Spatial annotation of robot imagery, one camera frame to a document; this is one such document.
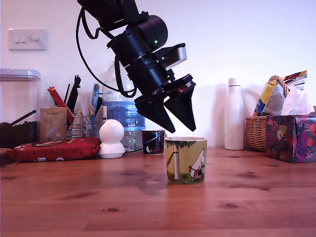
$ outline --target water bottle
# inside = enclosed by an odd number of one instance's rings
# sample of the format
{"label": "water bottle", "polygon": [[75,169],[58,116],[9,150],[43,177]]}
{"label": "water bottle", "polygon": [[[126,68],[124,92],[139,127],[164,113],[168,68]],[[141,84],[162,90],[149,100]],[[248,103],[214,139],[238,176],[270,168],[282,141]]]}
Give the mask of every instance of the water bottle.
{"label": "water bottle", "polygon": [[[125,91],[134,88],[128,78],[125,68],[119,64],[123,88]],[[105,74],[103,82],[111,87],[118,88],[115,76],[114,62]],[[143,149],[142,129],[145,129],[145,118],[137,113],[134,100],[141,94],[137,91],[134,98],[126,98],[121,93],[102,86],[103,122],[107,119],[118,120],[124,127],[124,137],[121,140],[126,152]]]}
{"label": "water bottle", "polygon": [[225,106],[225,149],[243,150],[245,112],[240,83],[236,78],[229,79],[228,90]]}

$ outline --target mug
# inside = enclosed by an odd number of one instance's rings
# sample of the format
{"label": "mug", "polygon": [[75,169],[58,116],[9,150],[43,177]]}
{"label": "mug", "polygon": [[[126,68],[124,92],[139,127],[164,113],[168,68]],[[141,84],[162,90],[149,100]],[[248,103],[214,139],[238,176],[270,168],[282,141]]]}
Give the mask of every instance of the mug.
{"label": "mug", "polygon": [[198,184],[204,181],[207,140],[200,137],[165,139],[167,176],[176,184]]}
{"label": "mug", "polygon": [[143,152],[162,154],[164,152],[164,130],[142,130]]}

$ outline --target tissue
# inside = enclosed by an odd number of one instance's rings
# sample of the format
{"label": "tissue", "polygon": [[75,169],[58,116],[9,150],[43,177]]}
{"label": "tissue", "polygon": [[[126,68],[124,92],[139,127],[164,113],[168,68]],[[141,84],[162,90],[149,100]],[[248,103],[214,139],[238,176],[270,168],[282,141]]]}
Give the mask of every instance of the tissue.
{"label": "tissue", "polygon": [[315,111],[308,93],[293,85],[288,85],[288,88],[290,92],[284,101],[281,115],[308,115]]}

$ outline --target yellow mug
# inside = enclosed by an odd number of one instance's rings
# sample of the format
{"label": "yellow mug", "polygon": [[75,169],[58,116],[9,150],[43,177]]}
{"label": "yellow mug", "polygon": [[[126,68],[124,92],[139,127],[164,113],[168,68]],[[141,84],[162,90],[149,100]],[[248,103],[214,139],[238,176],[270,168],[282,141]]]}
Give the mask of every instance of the yellow mug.
{"label": "yellow mug", "polygon": [[165,138],[167,176],[176,184],[204,181],[207,140],[200,137]]}

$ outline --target tissue box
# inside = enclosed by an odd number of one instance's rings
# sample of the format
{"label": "tissue box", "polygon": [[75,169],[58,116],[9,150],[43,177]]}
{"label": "tissue box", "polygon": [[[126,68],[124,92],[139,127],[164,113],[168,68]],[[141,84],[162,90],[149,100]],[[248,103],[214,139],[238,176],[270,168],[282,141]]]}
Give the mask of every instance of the tissue box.
{"label": "tissue box", "polygon": [[266,155],[290,163],[314,162],[316,116],[267,116]]}

